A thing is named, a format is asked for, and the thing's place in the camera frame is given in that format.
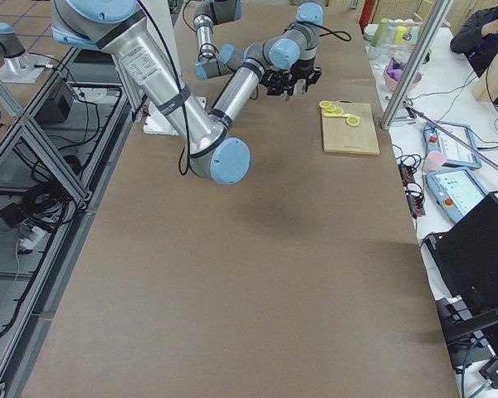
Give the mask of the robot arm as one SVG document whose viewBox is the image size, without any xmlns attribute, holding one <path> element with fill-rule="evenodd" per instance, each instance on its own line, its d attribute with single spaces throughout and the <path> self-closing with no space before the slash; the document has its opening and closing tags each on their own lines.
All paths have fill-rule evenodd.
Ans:
<svg viewBox="0 0 498 398">
<path fill-rule="evenodd" d="M 233 27 L 241 18 L 240 1 L 204 1 L 199 4 L 190 25 L 197 39 L 198 58 L 194 73 L 200 80 L 226 77 L 227 84 L 216 105 L 243 103 L 259 85 L 269 95 L 291 96 L 295 81 L 291 68 L 299 60 L 300 45 L 293 37 L 294 25 L 283 33 L 239 49 L 217 42 L 224 27 Z"/>
<path fill-rule="evenodd" d="M 310 85 L 324 11 L 315 3 L 298 7 L 280 36 L 250 45 L 210 110 L 204 109 L 177 71 L 160 26 L 139 1 L 53 1 L 53 37 L 68 46 L 112 55 L 185 141 L 188 168 L 221 185 L 242 180 L 250 167 L 249 147 L 229 134 L 253 90 L 276 71 L 292 74 L 279 89 L 292 94 L 298 80 Z"/>
</svg>

